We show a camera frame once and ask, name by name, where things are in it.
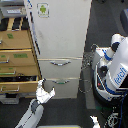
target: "gray floor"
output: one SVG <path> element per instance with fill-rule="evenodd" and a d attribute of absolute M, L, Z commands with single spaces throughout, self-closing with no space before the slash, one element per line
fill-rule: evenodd
<path fill-rule="evenodd" d="M 128 8 L 128 1 L 125 0 L 124 3 L 121 3 L 120 0 L 106 0 L 104 4 L 100 4 L 98 1 L 100 0 L 93 0 L 92 2 L 85 45 L 85 54 L 90 55 L 92 54 L 92 44 L 108 47 L 113 34 L 120 33 L 126 36 L 121 26 L 120 12 Z M 93 123 L 90 116 L 94 115 L 98 117 L 101 128 L 103 128 L 106 120 L 101 115 L 101 111 L 95 109 L 97 104 L 92 90 L 89 91 L 91 87 L 88 82 L 91 81 L 89 67 L 86 68 L 86 61 L 84 61 L 84 64 L 83 68 L 85 69 L 81 73 L 83 80 L 80 81 L 80 89 L 86 93 L 79 91 L 77 99 L 50 100 L 44 105 L 45 111 L 38 124 L 39 126 L 79 125 L 83 128 L 92 128 Z M 0 104 L 0 128 L 14 128 L 26 112 L 30 100 L 20 99 L 20 104 L 18 105 Z"/>

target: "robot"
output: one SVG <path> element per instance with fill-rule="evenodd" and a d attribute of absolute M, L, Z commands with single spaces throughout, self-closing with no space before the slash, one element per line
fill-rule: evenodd
<path fill-rule="evenodd" d="M 50 93 L 46 92 L 42 88 L 42 85 L 45 81 L 46 79 L 38 81 L 36 91 L 37 99 L 31 100 L 28 110 L 23 115 L 23 117 L 15 128 L 36 128 L 43 114 L 44 108 L 42 104 L 48 102 L 48 100 L 55 95 L 54 88 Z"/>
<path fill-rule="evenodd" d="M 114 34 L 111 47 L 96 48 L 93 91 L 102 103 L 117 105 L 128 90 L 128 37 Z"/>

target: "drawer handle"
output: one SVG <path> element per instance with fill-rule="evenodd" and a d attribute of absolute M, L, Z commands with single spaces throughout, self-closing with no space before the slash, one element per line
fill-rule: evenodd
<path fill-rule="evenodd" d="M 7 59 L 7 61 L 0 61 L 0 64 L 8 63 L 8 62 L 9 62 L 9 59 Z"/>
<path fill-rule="evenodd" d="M 20 89 L 19 86 L 18 86 L 17 90 L 5 90 L 4 91 L 4 88 L 5 88 L 5 86 L 1 87 L 1 92 L 19 92 L 19 89 Z"/>
<path fill-rule="evenodd" d="M 14 72 L 8 72 L 8 73 L 0 73 L 0 75 L 15 75 L 16 71 Z"/>
<path fill-rule="evenodd" d="M 56 83 L 56 84 L 66 84 L 66 83 L 68 83 L 68 82 L 70 82 L 69 80 L 54 80 L 54 81 L 52 81 L 52 82 L 54 82 L 54 83 Z"/>
<path fill-rule="evenodd" d="M 66 62 L 64 62 L 64 63 L 62 63 L 62 64 L 56 63 L 55 61 L 50 61 L 50 63 L 51 63 L 51 64 L 54 64 L 54 65 L 57 65 L 57 66 L 64 66 L 64 65 L 66 65 L 66 64 L 71 63 L 71 61 L 66 61 Z"/>

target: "small white object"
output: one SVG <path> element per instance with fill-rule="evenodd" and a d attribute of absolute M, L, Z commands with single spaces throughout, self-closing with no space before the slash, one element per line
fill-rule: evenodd
<path fill-rule="evenodd" d="M 9 14 L 20 14 L 21 10 L 20 9 L 14 9 L 14 10 L 7 10 Z"/>
<path fill-rule="evenodd" d="M 94 123 L 93 128 L 100 128 L 100 125 L 99 125 L 99 122 L 97 120 L 97 117 L 95 117 L 95 116 L 90 116 L 90 117 L 92 118 L 93 123 Z"/>

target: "label sticker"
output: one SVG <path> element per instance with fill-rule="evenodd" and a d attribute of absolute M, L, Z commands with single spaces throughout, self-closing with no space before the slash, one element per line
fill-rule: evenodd
<path fill-rule="evenodd" d="M 13 68 L 8 68 L 9 70 L 12 70 Z"/>
<path fill-rule="evenodd" d="M 1 55 L 1 58 L 6 58 L 6 56 L 5 55 Z"/>
<path fill-rule="evenodd" d="M 9 39 L 13 39 L 13 35 L 10 33 L 10 34 L 7 34 L 8 38 Z"/>
<path fill-rule="evenodd" d="M 46 3 L 37 4 L 39 17 L 49 17 L 49 6 Z"/>
<path fill-rule="evenodd" d="M 26 53 L 23 53 L 23 54 L 13 54 L 13 55 L 14 55 L 14 58 L 28 58 Z"/>

